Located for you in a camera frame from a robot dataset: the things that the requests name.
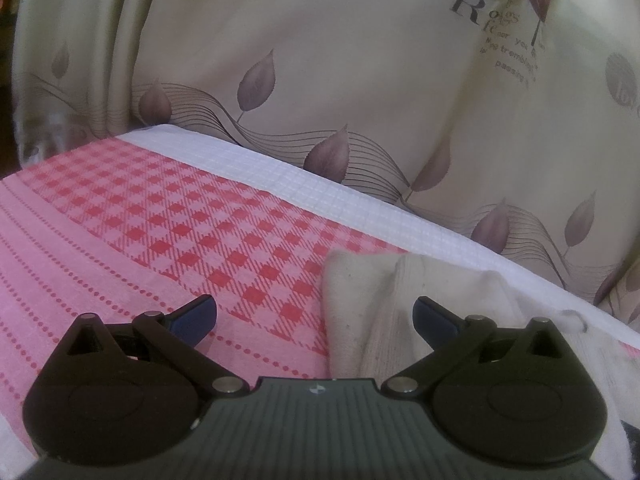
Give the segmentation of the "beige knit sweater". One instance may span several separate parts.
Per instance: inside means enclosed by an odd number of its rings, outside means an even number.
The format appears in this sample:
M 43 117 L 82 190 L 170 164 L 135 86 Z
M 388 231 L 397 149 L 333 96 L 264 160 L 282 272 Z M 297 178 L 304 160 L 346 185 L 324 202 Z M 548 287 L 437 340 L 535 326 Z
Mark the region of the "beige knit sweater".
M 336 378 L 385 382 L 429 356 L 481 315 L 504 328 L 548 318 L 602 393 L 608 408 L 593 459 L 614 479 L 639 472 L 639 361 L 585 309 L 520 292 L 498 272 L 435 258 L 332 252 L 322 275 L 329 368 Z

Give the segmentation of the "pink checkered bed sheet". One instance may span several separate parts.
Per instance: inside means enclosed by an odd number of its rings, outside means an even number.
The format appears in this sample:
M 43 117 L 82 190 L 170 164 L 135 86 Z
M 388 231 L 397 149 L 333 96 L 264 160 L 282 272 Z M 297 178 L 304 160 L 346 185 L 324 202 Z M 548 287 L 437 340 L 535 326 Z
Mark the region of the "pink checkered bed sheet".
M 52 157 L 1 182 L 1 474 L 35 460 L 26 393 L 77 315 L 131 321 L 212 295 L 203 353 L 254 380 L 325 378 L 321 273 L 334 250 L 416 252 L 500 273 L 603 330 L 591 352 L 619 424 L 635 424 L 639 337 L 465 235 L 211 136 L 163 126 Z

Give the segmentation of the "beige leaf print curtain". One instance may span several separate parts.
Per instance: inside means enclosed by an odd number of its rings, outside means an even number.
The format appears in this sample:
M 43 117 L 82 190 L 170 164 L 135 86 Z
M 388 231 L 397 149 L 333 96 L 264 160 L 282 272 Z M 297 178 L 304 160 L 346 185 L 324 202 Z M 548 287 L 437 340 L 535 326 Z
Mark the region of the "beige leaf print curtain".
M 20 0 L 23 165 L 173 124 L 639 324 L 639 0 Z

